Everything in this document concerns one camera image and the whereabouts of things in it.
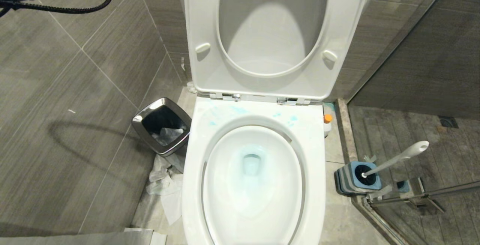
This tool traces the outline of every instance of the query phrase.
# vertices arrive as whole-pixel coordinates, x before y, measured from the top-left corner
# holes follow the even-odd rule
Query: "toilet bowl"
[[[365,0],[183,0],[198,90],[182,187],[194,245],[316,245],[322,100]]]

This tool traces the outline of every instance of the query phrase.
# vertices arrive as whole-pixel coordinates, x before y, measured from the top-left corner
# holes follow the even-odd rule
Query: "small bottle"
[[[332,115],[324,115],[324,132],[325,137],[327,137],[329,132],[332,130],[332,124],[330,123],[333,120]]]

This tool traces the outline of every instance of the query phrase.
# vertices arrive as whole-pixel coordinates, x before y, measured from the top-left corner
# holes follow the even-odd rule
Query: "toilet brush handle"
[[[405,161],[409,158],[415,157],[418,154],[422,153],[425,151],[430,143],[428,141],[420,141],[416,142],[415,144],[411,145],[409,148],[405,149],[402,153],[398,154],[394,158],[391,158],[390,160],[386,161],[386,163],[383,163],[379,165],[377,168],[373,168],[372,170],[368,171],[367,173],[362,173],[363,177],[367,177],[371,174],[377,173],[383,169],[389,168],[390,166],[394,165],[395,163],[398,163],[399,161]]]

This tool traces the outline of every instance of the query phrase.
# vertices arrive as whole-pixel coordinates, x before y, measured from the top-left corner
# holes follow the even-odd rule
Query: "shower floor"
[[[417,157],[380,172],[383,185],[421,177],[426,191],[480,180],[480,121],[456,119],[442,127],[438,116],[349,106],[358,159],[375,155],[379,165],[411,144],[427,140]],[[422,212],[405,203],[377,211],[412,243],[480,244],[480,192],[435,200],[445,213]]]

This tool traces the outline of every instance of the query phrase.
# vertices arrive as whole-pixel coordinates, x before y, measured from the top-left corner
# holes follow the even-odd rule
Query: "floor drain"
[[[454,117],[438,116],[438,118],[440,119],[440,123],[443,127],[458,129],[458,124],[456,123]]]

